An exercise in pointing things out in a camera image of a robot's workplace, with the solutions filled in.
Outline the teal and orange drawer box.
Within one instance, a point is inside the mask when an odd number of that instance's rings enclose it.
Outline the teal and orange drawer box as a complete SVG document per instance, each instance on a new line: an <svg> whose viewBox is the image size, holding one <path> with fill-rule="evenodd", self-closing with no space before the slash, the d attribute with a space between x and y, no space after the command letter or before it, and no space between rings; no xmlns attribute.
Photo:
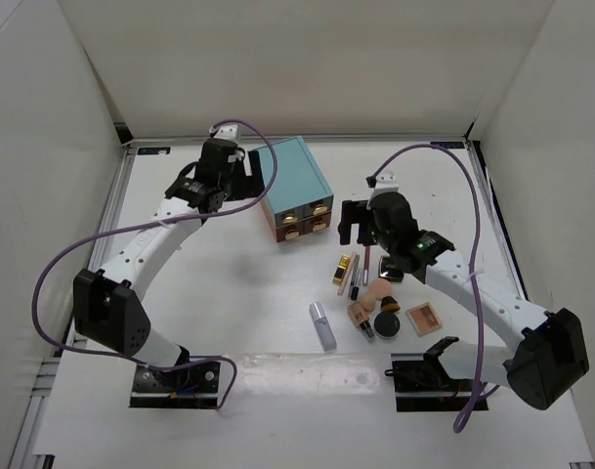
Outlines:
<svg viewBox="0 0 595 469"><path fill-rule="evenodd" d="M334 194L301 136L255 149L264 184L261 202L277 243L329 228Z"/></svg>

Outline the beige foundation bottle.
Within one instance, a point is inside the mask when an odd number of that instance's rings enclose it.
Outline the beige foundation bottle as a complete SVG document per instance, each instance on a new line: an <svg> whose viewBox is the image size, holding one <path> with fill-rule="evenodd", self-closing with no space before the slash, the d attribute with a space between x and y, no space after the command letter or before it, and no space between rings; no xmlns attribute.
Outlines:
<svg viewBox="0 0 595 469"><path fill-rule="evenodd" d="M371 327L366 309L360 303L356 302L347 308L347 314L354 326L361 331L363 336L368 341L372 341L375 334Z"/></svg>

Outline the lavender lipstick tube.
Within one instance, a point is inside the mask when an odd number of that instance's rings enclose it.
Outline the lavender lipstick tube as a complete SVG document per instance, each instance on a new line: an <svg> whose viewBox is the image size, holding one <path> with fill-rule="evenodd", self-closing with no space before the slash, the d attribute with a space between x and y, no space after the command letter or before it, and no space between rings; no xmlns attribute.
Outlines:
<svg viewBox="0 0 595 469"><path fill-rule="evenodd" d="M311 303L309 312L322 348L326 352L335 350L337 342L322 304L320 302Z"/></svg>

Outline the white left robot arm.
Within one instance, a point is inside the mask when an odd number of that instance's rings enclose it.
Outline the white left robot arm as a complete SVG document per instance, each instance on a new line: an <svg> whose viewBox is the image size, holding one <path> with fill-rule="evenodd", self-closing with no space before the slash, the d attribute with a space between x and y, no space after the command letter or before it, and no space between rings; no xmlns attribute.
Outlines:
<svg viewBox="0 0 595 469"><path fill-rule="evenodd" d="M152 328L142 300L161 268L227 201L260 195L259 160L244 165L245 151L234 125L215 130L199 160L185 166L152 216L153 227L132 240L96 271L73 281L75 330L126 358L152 365L156 381L178 391L190 380L189 351Z"/></svg>

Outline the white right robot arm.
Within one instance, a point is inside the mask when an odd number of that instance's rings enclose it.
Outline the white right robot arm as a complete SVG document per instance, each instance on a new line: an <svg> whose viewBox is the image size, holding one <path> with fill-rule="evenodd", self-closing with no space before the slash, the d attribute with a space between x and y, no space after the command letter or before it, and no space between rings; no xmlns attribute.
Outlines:
<svg viewBox="0 0 595 469"><path fill-rule="evenodd" d="M568 309L556 313L535 305L483 274L474 273L446 238L419 229L409 203L398 192L372 200L345 200L338 227L340 242L357 226L361 245L378 245L406 275L443 293L502 341L486 346L483 359L475 345L448 336L423 355L423 378L443 391L456 380L481 379L511 389L527 405L546 410L589 370L579 318Z"/></svg>

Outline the pink makeup pencil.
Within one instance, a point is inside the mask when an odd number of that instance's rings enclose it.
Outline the pink makeup pencil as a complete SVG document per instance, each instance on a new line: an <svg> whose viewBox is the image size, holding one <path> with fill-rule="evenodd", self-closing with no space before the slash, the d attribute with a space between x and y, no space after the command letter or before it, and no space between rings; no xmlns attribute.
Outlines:
<svg viewBox="0 0 595 469"><path fill-rule="evenodd" d="M342 278L342 281L340 283L340 286L337 290L337 295L338 296L342 296L347 288L347 285L350 282L350 279L353 275L353 271L354 271L354 267L357 264L357 260L358 260L358 254L356 252L353 252L350 256L350 261L348 263L348 266L346 268L345 274Z"/></svg>

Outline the peach makeup sponge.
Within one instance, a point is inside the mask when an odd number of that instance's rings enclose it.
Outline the peach makeup sponge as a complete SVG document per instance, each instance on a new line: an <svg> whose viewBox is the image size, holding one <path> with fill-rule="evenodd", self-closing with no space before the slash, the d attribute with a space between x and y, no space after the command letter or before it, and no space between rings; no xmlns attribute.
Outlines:
<svg viewBox="0 0 595 469"><path fill-rule="evenodd" d="M375 309L377 301L392 294L392 284L385 278L376 278L368 286L366 292L360 297L359 304L367 311Z"/></svg>

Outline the red lip gloss stick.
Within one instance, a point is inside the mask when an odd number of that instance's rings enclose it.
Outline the red lip gloss stick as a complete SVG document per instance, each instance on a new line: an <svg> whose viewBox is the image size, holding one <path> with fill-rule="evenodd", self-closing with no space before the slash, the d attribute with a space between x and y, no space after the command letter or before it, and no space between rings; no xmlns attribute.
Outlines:
<svg viewBox="0 0 595 469"><path fill-rule="evenodd" d="M366 246L364 249L363 270L369 271L371 246Z"/></svg>

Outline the black square compact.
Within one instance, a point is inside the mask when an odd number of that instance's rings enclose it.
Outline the black square compact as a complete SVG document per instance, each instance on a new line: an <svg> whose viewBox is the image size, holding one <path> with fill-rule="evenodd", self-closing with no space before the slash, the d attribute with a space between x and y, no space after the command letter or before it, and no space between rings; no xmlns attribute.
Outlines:
<svg viewBox="0 0 595 469"><path fill-rule="evenodd" d="M378 277L391 283L401 283L404 280L404 272L390 257L382 256L378 264Z"/></svg>

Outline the gold black lipstick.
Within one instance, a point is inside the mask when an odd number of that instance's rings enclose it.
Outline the gold black lipstick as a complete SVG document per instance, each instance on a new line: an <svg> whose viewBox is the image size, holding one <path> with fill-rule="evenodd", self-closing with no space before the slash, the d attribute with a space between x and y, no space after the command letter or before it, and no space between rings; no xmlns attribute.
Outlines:
<svg viewBox="0 0 595 469"><path fill-rule="evenodd" d="M339 262L337 263L335 272L332 277L332 282L334 284L340 285L347 273L351 261L351 257L349 255L342 255L340 257Z"/></svg>

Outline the black orange kabuki brush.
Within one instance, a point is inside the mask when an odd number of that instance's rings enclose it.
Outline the black orange kabuki brush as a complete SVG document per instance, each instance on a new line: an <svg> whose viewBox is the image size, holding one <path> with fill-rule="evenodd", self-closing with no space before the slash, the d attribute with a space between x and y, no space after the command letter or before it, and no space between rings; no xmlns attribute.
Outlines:
<svg viewBox="0 0 595 469"><path fill-rule="evenodd" d="M400 310L398 301L392 296L385 296L380 302L380 312L394 314Z"/></svg>

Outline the silver black eyeliner pen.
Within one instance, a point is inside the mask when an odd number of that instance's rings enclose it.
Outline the silver black eyeliner pen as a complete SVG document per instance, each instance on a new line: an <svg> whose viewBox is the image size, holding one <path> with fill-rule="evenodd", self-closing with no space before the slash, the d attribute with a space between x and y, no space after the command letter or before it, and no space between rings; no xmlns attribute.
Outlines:
<svg viewBox="0 0 595 469"><path fill-rule="evenodd" d="M358 299L358 295L360 292L361 282L363 276L363 268L361 264L361 256L357 255L354 261L353 269L352 269L352 277L350 280L350 286L348 290L348 298L352 301L356 301Z"/></svg>

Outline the black round jar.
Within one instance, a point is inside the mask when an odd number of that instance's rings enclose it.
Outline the black round jar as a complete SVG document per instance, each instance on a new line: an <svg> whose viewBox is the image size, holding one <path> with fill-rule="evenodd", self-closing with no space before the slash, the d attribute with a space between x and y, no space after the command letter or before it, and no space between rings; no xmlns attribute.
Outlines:
<svg viewBox="0 0 595 469"><path fill-rule="evenodd" d="M373 322L373 329L378 337L392 340L399 334L401 322L395 313L381 312Z"/></svg>

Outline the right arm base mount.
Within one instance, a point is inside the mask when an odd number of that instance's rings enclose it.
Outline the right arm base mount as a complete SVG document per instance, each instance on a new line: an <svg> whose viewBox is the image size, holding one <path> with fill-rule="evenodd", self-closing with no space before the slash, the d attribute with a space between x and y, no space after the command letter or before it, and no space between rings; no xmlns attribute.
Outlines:
<svg viewBox="0 0 595 469"><path fill-rule="evenodd" d="M399 413L462 410L471 396L473 385L471 379L434 377L423 361L392 361L384 376L393 381Z"/></svg>

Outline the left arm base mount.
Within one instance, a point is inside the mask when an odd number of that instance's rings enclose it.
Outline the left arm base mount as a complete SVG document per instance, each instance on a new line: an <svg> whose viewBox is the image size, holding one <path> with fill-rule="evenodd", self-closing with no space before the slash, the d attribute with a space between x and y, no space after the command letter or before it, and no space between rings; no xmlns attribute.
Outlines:
<svg viewBox="0 0 595 469"><path fill-rule="evenodd" d="M221 364L203 362L181 371L135 368L130 408L214 409L219 403Z"/></svg>

